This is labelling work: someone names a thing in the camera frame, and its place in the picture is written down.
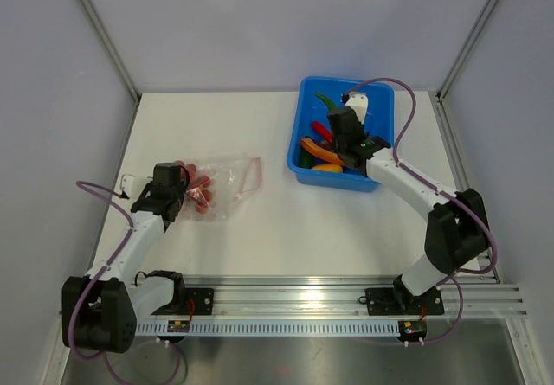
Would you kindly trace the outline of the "clear zip top bag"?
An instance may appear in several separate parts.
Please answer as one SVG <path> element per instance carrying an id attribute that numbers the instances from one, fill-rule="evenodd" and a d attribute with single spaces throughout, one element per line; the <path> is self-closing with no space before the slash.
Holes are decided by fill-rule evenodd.
<path id="1" fill-rule="evenodd" d="M 183 162 L 193 163 L 200 174 L 214 180 L 210 189 L 215 193 L 215 205 L 208 214 L 199 215 L 184 201 L 178 215 L 181 221 L 225 221 L 262 186 L 262 162 L 259 157 L 240 154 Z"/>

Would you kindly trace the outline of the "orange toy fruit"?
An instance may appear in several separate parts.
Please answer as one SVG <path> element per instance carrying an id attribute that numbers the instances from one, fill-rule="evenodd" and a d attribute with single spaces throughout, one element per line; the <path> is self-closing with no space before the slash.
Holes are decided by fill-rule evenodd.
<path id="1" fill-rule="evenodd" d="M 339 164 L 327 163 L 327 164 L 316 164 L 311 168 L 311 170 L 332 172 L 332 173 L 342 173 L 344 171 L 344 168 Z"/>

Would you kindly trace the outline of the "orange toy croissant bread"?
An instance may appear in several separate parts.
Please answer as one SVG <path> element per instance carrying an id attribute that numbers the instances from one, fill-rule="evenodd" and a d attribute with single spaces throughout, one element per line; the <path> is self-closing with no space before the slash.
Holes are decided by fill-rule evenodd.
<path id="1" fill-rule="evenodd" d="M 338 156 L 337 153 L 321 147 L 309 137 L 303 137 L 300 140 L 300 146 L 320 160 L 323 160 L 329 164 L 345 166 L 345 162 Z"/>

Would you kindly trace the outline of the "red toy chili pepper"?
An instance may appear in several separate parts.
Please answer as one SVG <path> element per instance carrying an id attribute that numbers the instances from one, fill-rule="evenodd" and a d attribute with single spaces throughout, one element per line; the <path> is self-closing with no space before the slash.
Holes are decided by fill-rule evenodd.
<path id="1" fill-rule="evenodd" d="M 317 132 L 325 141 L 331 143 L 333 139 L 332 133 L 320 122 L 313 121 L 311 123 L 312 129 Z"/>

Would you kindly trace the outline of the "green toy chili pepper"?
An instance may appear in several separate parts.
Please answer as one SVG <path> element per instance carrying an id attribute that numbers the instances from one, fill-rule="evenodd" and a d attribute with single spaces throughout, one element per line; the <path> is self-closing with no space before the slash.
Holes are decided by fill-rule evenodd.
<path id="1" fill-rule="evenodd" d="M 325 105 L 328 111 L 334 110 L 338 107 L 332 99 L 322 93 L 315 92 L 314 96 L 317 97 Z"/>

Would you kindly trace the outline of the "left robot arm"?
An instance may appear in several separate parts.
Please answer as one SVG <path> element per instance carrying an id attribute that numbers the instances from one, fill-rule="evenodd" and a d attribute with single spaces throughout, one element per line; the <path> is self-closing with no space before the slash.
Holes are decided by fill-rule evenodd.
<path id="1" fill-rule="evenodd" d="M 84 275 L 69 277 L 61 289 L 62 341 L 81 360 L 126 352 L 139 321 L 160 309 L 176 314 L 186 306 L 181 273 L 155 270 L 141 284 L 133 281 L 148 252 L 176 220 L 189 185 L 183 164 L 156 164 L 130 209 L 124 209 L 118 201 L 130 199 L 130 190 L 77 182 L 126 220 L 119 244 Z"/>

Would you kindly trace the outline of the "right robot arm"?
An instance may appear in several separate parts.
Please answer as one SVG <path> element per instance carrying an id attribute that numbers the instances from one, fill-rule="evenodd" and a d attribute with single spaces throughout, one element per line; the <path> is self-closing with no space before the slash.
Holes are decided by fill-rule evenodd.
<path id="1" fill-rule="evenodd" d="M 345 165 L 391 190 L 427 224 L 423 256 L 392 286 L 395 307 L 412 312 L 430 289 L 494 247 L 482 197 L 473 189 L 446 189 L 412 170 L 394 146 L 364 129 L 351 107 L 332 110 L 327 118 L 332 147 Z"/>

